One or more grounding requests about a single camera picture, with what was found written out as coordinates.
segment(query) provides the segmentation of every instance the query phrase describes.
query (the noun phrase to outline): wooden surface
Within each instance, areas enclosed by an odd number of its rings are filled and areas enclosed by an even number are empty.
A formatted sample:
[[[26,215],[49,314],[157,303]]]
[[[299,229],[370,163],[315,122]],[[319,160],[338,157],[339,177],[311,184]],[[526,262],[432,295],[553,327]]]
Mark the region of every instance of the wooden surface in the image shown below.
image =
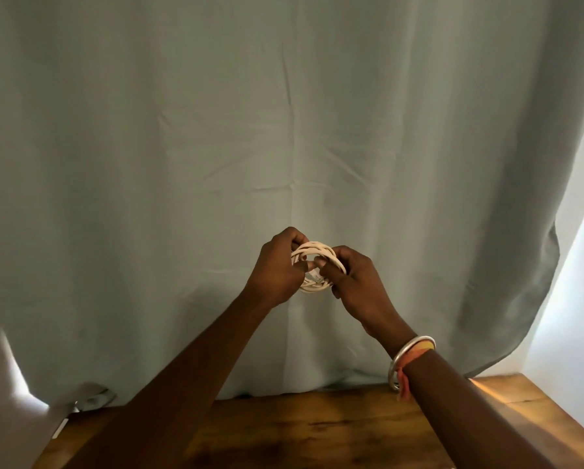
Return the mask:
[[[584,429],[522,375],[475,382],[559,468],[584,469]],[[58,469],[118,409],[73,415],[34,469]],[[216,402],[185,468],[441,469],[452,464],[415,403],[387,385]]]

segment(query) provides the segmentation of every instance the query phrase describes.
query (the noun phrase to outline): gray curtain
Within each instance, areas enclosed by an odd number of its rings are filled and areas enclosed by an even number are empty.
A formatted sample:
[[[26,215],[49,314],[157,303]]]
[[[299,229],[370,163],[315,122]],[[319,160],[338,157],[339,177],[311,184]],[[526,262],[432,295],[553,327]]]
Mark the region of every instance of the gray curtain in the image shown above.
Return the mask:
[[[584,0],[0,0],[0,324],[31,392],[130,399],[292,224],[461,372],[525,336],[584,128]],[[384,381],[296,295],[220,397]]]

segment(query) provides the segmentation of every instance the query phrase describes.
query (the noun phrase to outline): gray cloth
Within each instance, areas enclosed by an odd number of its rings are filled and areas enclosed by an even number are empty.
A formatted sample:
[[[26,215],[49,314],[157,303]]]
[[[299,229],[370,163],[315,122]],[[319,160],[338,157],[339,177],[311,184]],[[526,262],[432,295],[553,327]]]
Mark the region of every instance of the gray cloth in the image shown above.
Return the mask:
[[[293,224],[482,369],[550,286],[583,128],[584,0],[0,0],[0,323],[42,400],[123,403]],[[387,362],[297,294],[220,397]]]

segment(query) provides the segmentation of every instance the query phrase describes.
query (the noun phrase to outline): person's left arm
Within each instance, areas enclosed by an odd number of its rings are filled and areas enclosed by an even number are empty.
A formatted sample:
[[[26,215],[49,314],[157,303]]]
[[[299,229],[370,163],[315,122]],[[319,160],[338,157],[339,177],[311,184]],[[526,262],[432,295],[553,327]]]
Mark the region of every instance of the person's left arm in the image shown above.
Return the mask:
[[[270,310],[301,286],[308,239],[294,227],[264,244],[240,295],[170,362],[64,469],[175,468],[240,353]]]

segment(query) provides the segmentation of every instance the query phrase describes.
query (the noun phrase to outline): metal bracelet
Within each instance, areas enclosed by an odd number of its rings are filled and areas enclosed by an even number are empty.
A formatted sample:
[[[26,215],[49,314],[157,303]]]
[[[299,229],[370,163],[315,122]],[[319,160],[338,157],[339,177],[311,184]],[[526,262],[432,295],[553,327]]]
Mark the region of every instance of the metal bracelet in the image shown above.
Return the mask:
[[[392,390],[400,391],[398,383],[394,381],[394,375],[396,374],[398,361],[401,360],[405,354],[407,354],[409,349],[423,341],[430,341],[433,344],[433,348],[435,349],[435,340],[431,336],[418,336],[407,342],[407,344],[405,344],[399,353],[394,357],[392,362],[390,362],[390,370],[388,370],[388,384],[392,387]]]

